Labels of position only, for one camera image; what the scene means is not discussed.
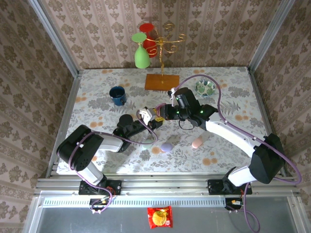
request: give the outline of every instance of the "purple egg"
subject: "purple egg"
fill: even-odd
[[[173,145],[171,143],[163,143],[162,146],[161,146],[161,150],[164,151],[164,152],[169,152],[173,149]]]

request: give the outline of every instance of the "patterned bowl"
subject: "patterned bowl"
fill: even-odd
[[[195,91],[201,96],[211,96],[215,93],[215,84],[208,80],[200,80],[195,84]]]

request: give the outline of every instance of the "wooden base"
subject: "wooden base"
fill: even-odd
[[[179,75],[147,74],[145,90],[169,91],[179,85]]]

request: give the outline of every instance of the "table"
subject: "table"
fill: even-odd
[[[147,73],[161,73],[160,68],[148,69],[90,69],[84,70],[80,88],[67,131],[70,135],[79,125],[85,124],[92,130],[112,133],[119,117],[131,114],[135,119],[136,111],[147,106],[153,108],[160,103],[170,103],[167,92],[144,90]],[[193,74],[206,74],[213,77],[222,88],[221,108],[226,119],[241,128],[255,133],[266,134],[260,109],[256,100],[250,75],[246,67],[205,67],[205,68],[166,68],[166,74],[179,75],[180,82]],[[194,86],[203,77],[186,82],[183,87],[193,91],[200,104],[216,107],[218,92],[211,97],[201,97]],[[127,102],[115,106],[109,97],[113,86],[124,87]],[[191,128],[189,122],[182,122],[183,128]],[[99,151],[93,162],[103,173],[226,173],[234,166],[250,162],[250,158],[238,147],[212,133],[194,128],[185,131],[177,121],[165,121],[155,130],[159,141],[152,148],[144,149],[131,145],[124,153]],[[192,141],[201,136],[206,142],[198,149],[191,147]],[[132,140],[142,142],[150,138],[147,131]],[[162,153],[160,146],[170,142],[172,151]],[[68,165],[60,160],[57,168],[60,175],[75,174]]]

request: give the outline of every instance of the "patterned wallpaper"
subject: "patterned wallpaper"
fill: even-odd
[[[21,232],[72,76],[26,0],[0,1],[0,233]]]
[[[296,0],[255,72],[286,155],[303,175],[299,185],[311,219],[311,1]]]
[[[145,22],[171,40],[185,33],[167,67],[247,66],[280,0],[41,0],[77,67],[135,67],[131,36]],[[158,57],[152,67],[159,67]]]

